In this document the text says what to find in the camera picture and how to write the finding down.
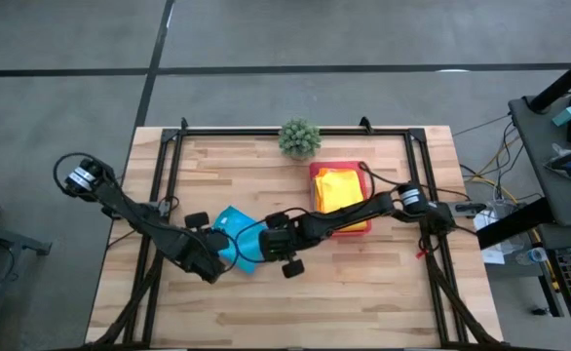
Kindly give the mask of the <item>workbench with grey legs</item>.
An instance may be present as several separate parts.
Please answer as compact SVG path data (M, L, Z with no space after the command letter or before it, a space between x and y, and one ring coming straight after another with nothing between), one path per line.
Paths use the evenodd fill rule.
M37 255L47 255L52 246L50 242L41 242L0 227L0 244L2 243L9 247L19 247L22 250L33 250Z

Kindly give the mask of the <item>white paper sheet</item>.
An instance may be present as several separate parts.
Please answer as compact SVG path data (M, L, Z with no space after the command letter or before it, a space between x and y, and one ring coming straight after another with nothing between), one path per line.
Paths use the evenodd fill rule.
M498 217L493 210L483 210L476 214L473 219L475 230L477 232L484 231L484 233L479 234L478 237L480 239L485 238L486 243L491 243L495 239L495 232L492 229L488 229L488 226L494 224L497 220ZM499 244L482 249L481 255L486 264L505 264L505 254Z

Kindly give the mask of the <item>yellow microfiber towel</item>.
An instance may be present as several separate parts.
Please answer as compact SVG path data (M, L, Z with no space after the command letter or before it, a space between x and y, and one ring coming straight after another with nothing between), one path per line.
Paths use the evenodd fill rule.
M320 168L316 181L321 199L320 213L335 212L366 198L359 174L353 169Z

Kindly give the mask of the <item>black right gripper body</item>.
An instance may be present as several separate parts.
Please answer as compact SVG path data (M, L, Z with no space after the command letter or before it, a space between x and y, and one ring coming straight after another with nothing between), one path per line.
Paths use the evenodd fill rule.
M311 245L310 226L303 221L289 222L284 227L268 228L259 234L259 247L266 262L285 261L283 275L293 278L305 272L303 261L296 253Z

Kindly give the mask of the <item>black diagonal post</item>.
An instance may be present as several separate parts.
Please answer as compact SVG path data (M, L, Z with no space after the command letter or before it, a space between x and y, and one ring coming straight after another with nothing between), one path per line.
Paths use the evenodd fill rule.
M571 89L571 68L527 104L531 111L541 113Z

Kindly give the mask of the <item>black support beam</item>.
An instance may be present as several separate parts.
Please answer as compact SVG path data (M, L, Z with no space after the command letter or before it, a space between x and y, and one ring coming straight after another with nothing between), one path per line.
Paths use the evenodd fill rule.
M478 237L484 231L476 232L479 247L485 249L518 233L531 230L542 223L552 222L554 222L554 218L548 200L546 198L539 199L488 226L488 229L495 232L495 239L491 243L486 243L485 238L480 239Z

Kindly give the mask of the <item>potted succulent plant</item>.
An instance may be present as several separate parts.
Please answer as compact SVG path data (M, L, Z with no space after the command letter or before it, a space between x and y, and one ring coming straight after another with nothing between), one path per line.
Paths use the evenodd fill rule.
M279 130L282 153L295 160L314 157L322 144L320 129L303 118L293 118Z

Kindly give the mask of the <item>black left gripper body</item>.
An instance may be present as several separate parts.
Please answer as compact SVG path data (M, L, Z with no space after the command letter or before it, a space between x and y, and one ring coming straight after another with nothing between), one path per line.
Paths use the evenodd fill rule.
M202 268L205 271L217 271L215 256L202 239L182 234L177 238L175 248L174 259L184 269L198 271Z

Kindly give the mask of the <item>clear plastic bottle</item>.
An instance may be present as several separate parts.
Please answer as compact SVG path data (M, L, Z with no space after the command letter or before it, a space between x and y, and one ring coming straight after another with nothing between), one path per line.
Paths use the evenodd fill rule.
M515 261L522 266L540 264L548 260L547 251L543 247L535 247L528 251L519 253Z

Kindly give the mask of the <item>blue microfiber towel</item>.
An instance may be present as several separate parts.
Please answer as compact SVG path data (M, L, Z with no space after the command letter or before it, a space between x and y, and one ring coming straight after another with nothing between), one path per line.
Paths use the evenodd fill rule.
M257 265L264 261L259 247L259 234L267 226L229 206L216 218L212 228L229 236L229 248L218 251L219 256L229 263L236 261L236 268L252 275Z

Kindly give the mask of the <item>pink plastic bin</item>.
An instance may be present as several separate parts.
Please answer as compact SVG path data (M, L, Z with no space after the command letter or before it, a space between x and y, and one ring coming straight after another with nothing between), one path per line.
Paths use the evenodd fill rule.
M360 182L361 182L361 186L362 186L362 191L363 191L364 195L366 196L366 198L364 200L368 199L369 192L368 192L367 181L365 179L365 175L364 175L363 171L359 167L358 161L313 162L309 165L309 174L310 174L311 168L318 169L318 170L320 168L353 169L353 170L355 170L359 174L359 178L360 178Z

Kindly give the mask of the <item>black aluminium table frame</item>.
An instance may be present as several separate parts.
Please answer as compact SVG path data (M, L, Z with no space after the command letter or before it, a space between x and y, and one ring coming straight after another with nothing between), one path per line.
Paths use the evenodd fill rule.
M433 134L141 128L122 179L87 158L75 178L116 221L86 348L501 349Z

